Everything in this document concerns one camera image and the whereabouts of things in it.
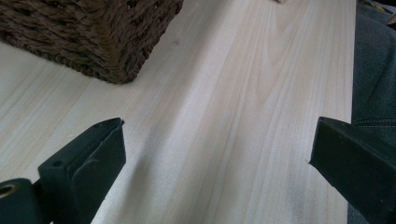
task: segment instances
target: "woven texture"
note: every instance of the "woven texture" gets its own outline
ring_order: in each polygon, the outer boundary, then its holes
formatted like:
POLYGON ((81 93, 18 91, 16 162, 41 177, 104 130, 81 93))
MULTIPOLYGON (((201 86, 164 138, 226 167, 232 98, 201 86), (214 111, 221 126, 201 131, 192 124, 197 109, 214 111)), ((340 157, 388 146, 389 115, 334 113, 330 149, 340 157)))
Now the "woven texture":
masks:
POLYGON ((0 40, 112 83, 136 78, 183 0, 0 0, 0 40))

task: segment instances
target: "wooden table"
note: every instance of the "wooden table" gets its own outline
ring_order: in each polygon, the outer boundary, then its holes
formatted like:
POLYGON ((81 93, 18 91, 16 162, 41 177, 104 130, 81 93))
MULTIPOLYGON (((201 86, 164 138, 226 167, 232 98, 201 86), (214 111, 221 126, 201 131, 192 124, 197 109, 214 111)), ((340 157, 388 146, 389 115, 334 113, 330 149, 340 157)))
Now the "wooden table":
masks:
POLYGON ((126 85, 1 44, 0 180, 120 117, 127 163, 93 223, 346 223, 308 161, 318 116, 350 120, 355 6, 185 0, 126 85))

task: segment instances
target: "screw hole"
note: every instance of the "screw hole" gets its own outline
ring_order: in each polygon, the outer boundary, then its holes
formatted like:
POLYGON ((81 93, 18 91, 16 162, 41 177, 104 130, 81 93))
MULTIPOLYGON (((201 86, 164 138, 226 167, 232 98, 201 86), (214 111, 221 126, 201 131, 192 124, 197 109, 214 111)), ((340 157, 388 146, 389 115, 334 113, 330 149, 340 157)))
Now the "screw hole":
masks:
POLYGON ((5 185, 0 188, 0 199, 7 197, 10 194, 13 194, 15 191, 17 191, 18 185, 16 184, 9 184, 5 185))
POLYGON ((56 162, 53 163, 52 165, 53 165, 54 167, 59 167, 59 166, 62 166, 63 164, 64 164, 63 161, 56 161, 56 162))

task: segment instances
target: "blue denim jeans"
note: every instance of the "blue denim jeans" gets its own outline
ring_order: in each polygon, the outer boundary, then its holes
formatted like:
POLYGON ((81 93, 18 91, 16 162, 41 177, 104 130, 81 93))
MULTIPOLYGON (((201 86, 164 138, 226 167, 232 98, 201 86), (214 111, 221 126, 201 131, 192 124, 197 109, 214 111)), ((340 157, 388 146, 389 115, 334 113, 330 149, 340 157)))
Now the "blue denim jeans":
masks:
MULTIPOLYGON (((396 146, 396 32, 390 15, 358 5, 356 17, 352 124, 396 146)), ((366 224, 348 207, 348 224, 366 224)))

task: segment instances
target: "black plastic part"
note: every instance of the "black plastic part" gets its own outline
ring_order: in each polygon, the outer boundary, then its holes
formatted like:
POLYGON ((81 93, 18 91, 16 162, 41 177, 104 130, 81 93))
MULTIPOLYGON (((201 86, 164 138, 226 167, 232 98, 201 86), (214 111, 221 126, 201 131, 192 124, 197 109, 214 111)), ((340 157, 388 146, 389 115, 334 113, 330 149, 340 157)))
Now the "black plastic part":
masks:
POLYGON ((319 118, 311 162, 370 223, 396 223, 396 148, 335 119, 319 118))
POLYGON ((12 179, 0 184, 0 223, 42 224, 32 183, 12 179))
POLYGON ((122 120, 93 125, 38 167, 54 224, 91 223, 125 163, 122 120))

